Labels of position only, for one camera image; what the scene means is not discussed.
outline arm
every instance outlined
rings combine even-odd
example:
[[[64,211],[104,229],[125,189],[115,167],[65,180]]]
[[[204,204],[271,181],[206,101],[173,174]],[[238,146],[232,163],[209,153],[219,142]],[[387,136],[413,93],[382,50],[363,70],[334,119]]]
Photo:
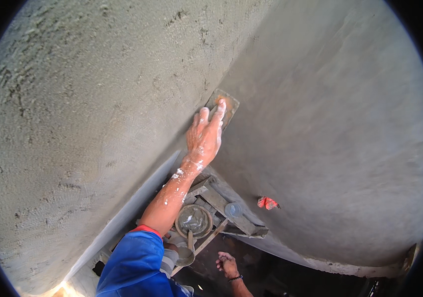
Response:
[[[225,272],[225,277],[232,279],[239,277],[238,267],[236,266],[236,259],[225,252],[218,252],[218,260],[216,260],[216,268]],[[235,279],[231,282],[233,288],[233,296],[235,297],[253,297],[248,288],[244,285],[243,279]]]
[[[187,131],[187,155],[177,172],[147,206],[139,224],[158,231],[161,236],[170,230],[191,183],[215,158],[220,148],[223,125],[221,120],[225,108],[225,100],[221,99],[210,122],[208,122],[210,111],[206,107],[200,110],[199,115],[193,117],[193,123]]]

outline red cloth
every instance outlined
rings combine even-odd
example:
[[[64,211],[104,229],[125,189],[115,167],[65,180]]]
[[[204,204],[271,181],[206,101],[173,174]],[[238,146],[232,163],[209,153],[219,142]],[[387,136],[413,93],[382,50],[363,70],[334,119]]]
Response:
[[[271,199],[269,197],[266,197],[266,196],[260,196],[260,198],[258,200],[258,206],[259,207],[266,206],[266,209],[267,210],[273,209],[276,206],[278,208],[281,208],[276,201],[274,201],[273,199]]]
[[[147,227],[145,225],[139,225],[139,226],[137,226],[137,228],[131,230],[130,232],[134,232],[134,231],[148,231],[148,232],[152,232],[152,233],[155,233],[158,237],[160,237],[160,239],[162,239],[162,236],[160,236],[160,233],[157,232],[157,230],[154,230],[154,229],[152,229],[150,227]]]

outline red cuff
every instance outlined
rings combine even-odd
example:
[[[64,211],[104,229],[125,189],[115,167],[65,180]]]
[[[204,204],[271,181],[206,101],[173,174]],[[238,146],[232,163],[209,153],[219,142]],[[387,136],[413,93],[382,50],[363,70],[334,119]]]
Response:
[[[152,232],[152,233],[155,233],[158,237],[160,237],[160,239],[162,239],[162,236],[160,236],[160,233],[157,232],[157,230],[154,230],[154,229],[152,229],[152,228],[150,228],[148,226],[145,226],[145,225],[139,225],[139,226],[137,226],[137,228],[130,230],[130,232],[134,232],[134,231]]]

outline bracelet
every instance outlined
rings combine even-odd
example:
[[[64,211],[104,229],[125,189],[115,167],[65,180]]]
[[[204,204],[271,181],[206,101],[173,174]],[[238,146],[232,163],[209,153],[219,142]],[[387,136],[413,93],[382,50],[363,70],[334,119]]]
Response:
[[[232,281],[237,280],[239,278],[243,279],[243,276],[242,275],[239,275],[238,277],[231,278],[231,279],[228,280],[228,282],[232,282]]]

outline worker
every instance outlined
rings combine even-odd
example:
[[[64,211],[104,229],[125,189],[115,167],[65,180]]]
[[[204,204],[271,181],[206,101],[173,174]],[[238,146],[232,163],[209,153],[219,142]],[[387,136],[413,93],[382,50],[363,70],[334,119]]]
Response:
[[[210,111],[206,107],[194,116],[186,134],[188,152],[179,169],[147,206],[138,227],[127,233],[114,249],[101,273],[97,297],[193,296],[193,287],[181,286],[170,279],[171,271],[167,272],[164,263],[173,267],[178,258],[178,254],[174,257],[177,247],[164,243],[162,237],[175,222],[191,183],[220,148],[225,110],[225,100],[220,99],[210,122]],[[235,296],[252,296],[238,272],[235,258],[219,252],[216,264],[229,279]]]

